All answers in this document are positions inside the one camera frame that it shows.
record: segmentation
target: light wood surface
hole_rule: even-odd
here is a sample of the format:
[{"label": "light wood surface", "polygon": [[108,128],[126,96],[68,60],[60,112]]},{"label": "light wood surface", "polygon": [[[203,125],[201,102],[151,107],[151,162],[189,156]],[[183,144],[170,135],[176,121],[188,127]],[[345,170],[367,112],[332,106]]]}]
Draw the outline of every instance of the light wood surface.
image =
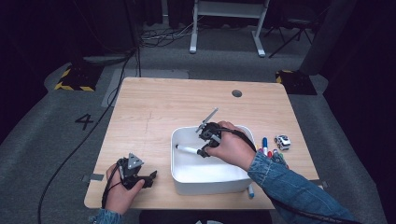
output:
[{"label": "light wood surface", "polygon": [[[233,90],[242,92],[234,97]],[[276,148],[277,134],[286,134],[291,148],[284,152],[290,169],[307,179],[318,179],[300,126],[284,87],[277,83],[127,77],[109,122],[98,156],[95,174],[133,152],[144,161],[139,175],[157,170],[150,189],[142,189],[132,208],[140,209],[273,209],[260,187],[253,183],[255,197],[248,192],[182,196],[171,175],[171,135],[180,127],[198,126],[214,107],[213,122],[227,120],[248,127],[255,143],[268,138]],[[85,198],[90,208],[101,206],[106,180],[91,181]]]}]

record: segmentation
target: blue denim jacket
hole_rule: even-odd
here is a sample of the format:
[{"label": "blue denim jacket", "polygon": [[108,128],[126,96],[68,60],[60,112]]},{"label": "blue denim jacket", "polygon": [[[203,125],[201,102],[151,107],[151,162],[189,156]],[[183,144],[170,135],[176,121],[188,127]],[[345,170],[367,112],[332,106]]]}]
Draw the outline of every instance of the blue denim jacket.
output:
[{"label": "blue denim jacket", "polygon": [[[247,174],[270,197],[288,206],[326,217],[354,220],[354,217],[326,191],[289,170],[285,163],[276,157],[269,159],[262,153],[257,153]],[[275,208],[287,223],[323,223],[319,220],[299,216],[276,205]],[[117,213],[100,209],[96,217],[90,218],[90,222],[119,224],[121,217]]]}]

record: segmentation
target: white desk frame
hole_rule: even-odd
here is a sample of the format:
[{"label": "white desk frame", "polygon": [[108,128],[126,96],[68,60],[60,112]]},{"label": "white desk frame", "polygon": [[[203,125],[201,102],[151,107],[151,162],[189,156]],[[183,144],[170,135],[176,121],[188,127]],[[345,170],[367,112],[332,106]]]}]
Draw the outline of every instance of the white desk frame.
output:
[{"label": "white desk frame", "polygon": [[257,30],[252,31],[253,40],[256,44],[257,51],[260,57],[265,56],[265,51],[260,41],[260,31],[262,30],[262,23],[267,12],[269,1],[264,4],[244,4],[244,3],[224,3],[224,2],[206,2],[195,0],[194,15],[193,15],[193,28],[191,35],[190,53],[197,51],[198,39],[198,15],[205,16],[221,16],[221,17],[239,17],[239,18],[252,18],[259,19]]}]

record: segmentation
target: black chair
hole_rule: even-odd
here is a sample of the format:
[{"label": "black chair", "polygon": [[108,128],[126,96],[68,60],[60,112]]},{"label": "black chair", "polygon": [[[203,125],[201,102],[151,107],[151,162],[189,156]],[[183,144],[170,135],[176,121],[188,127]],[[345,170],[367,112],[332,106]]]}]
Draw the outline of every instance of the black chair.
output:
[{"label": "black chair", "polygon": [[[274,25],[265,36],[268,36],[274,29],[279,29],[279,32],[282,36],[282,40],[284,44],[280,46],[277,50],[275,50],[269,58],[272,58],[276,53],[282,50],[289,42],[296,37],[297,40],[300,40],[301,33],[304,32],[306,37],[309,40],[309,43],[312,44],[312,40],[309,37],[308,33],[306,32],[307,29],[311,29],[318,31],[321,22],[324,19],[326,11],[329,7],[326,7],[321,12],[317,13],[311,6],[309,5],[300,5],[300,4],[293,4],[293,3],[284,3],[279,6],[277,11],[280,13],[279,21]],[[297,28],[299,31],[292,36],[288,41],[285,41],[280,27],[284,27],[287,29]]]}]

